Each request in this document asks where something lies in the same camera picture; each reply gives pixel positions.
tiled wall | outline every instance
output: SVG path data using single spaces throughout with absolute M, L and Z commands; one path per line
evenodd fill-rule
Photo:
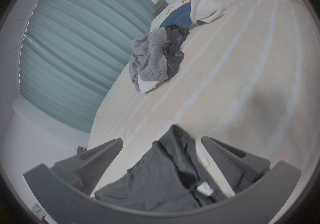
M 38 0 L 17 0 L 0 30 L 0 141 L 14 114 L 18 96 L 18 63 L 21 41 Z

bed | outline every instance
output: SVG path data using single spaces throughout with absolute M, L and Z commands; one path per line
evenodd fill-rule
M 183 43 L 178 74 L 147 94 L 128 65 L 95 116 L 88 149 L 122 138 L 95 190 L 122 177 L 172 124 L 304 169 L 320 134 L 319 31 L 299 0 L 213 0 L 228 13 Z

clothing tag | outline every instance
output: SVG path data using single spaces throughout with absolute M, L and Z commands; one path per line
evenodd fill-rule
M 214 190 L 209 186 L 209 184 L 205 181 L 200 186 L 197 187 L 197 190 L 206 196 L 212 195 Z

teal curtain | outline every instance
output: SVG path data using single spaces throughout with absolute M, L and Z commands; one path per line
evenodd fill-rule
M 130 41 L 150 32 L 153 6 L 151 0 L 39 0 L 22 42 L 21 95 L 90 133 L 102 100 L 129 62 Z

floral pillow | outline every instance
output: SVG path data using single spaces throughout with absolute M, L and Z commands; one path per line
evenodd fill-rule
M 152 31 L 154 28 L 158 28 L 162 22 L 170 15 L 172 11 L 175 9 L 178 9 L 183 4 L 189 2 L 190 0 L 178 0 L 174 2 L 173 4 L 169 4 L 151 23 L 150 31 Z

